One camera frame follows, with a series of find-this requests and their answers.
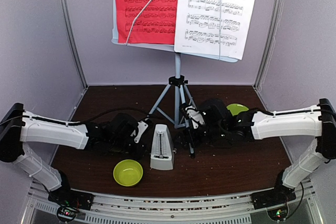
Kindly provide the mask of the white metronome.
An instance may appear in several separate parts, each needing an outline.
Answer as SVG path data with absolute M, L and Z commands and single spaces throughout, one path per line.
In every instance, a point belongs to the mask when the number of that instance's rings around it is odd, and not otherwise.
M 157 124 L 154 129 L 150 168 L 156 170 L 173 170 L 174 145 L 169 128 L 165 124 Z

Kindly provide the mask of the white sheet music page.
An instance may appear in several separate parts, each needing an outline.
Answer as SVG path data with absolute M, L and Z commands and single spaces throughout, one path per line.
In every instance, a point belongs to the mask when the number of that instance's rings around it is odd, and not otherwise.
M 178 0 L 174 51 L 242 60 L 255 0 Z

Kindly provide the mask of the red sheet music page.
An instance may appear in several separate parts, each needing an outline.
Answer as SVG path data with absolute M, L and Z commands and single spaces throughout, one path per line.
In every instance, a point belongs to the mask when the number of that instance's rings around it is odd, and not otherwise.
M 173 45 L 177 0 L 115 0 L 118 43 Z

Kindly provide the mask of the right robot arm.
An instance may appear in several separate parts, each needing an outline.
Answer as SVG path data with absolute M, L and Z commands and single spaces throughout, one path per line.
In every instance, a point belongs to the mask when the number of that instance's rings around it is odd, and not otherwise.
M 308 108 L 269 112 L 258 108 L 231 112 L 220 99 L 209 99 L 199 108 L 187 103 L 180 111 L 190 125 L 183 131 L 182 144 L 195 148 L 204 138 L 252 142 L 280 136 L 312 136 L 314 139 L 298 161 L 279 173 L 269 192 L 279 204 L 323 162 L 335 159 L 335 110 L 328 99 Z

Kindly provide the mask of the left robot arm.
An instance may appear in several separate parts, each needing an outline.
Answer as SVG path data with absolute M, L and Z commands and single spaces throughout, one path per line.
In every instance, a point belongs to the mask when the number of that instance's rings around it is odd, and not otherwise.
M 28 145 L 30 142 L 49 143 L 78 150 L 111 151 L 114 148 L 141 158 L 146 145 L 141 138 L 150 128 L 149 116 L 136 120 L 127 114 L 128 108 L 116 109 L 111 120 L 95 123 L 60 121 L 24 110 L 15 103 L 1 120 L 1 161 L 13 163 L 30 177 L 42 183 L 49 193 L 64 205 L 71 205 L 76 197 L 67 176 L 46 164 Z

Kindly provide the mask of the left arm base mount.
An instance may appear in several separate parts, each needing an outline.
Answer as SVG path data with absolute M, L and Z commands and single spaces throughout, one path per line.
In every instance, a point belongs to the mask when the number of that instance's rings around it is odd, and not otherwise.
M 56 217 L 63 223 L 74 221 L 81 210 L 90 210 L 94 195 L 80 191 L 48 191 L 48 200 L 55 202 L 59 207 Z

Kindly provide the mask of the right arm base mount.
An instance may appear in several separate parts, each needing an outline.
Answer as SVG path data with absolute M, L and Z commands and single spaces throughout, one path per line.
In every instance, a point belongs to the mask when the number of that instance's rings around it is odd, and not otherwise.
M 268 217 L 276 222 L 285 221 L 289 216 L 288 203 L 296 199 L 293 189 L 283 186 L 251 194 L 254 209 L 266 209 Z

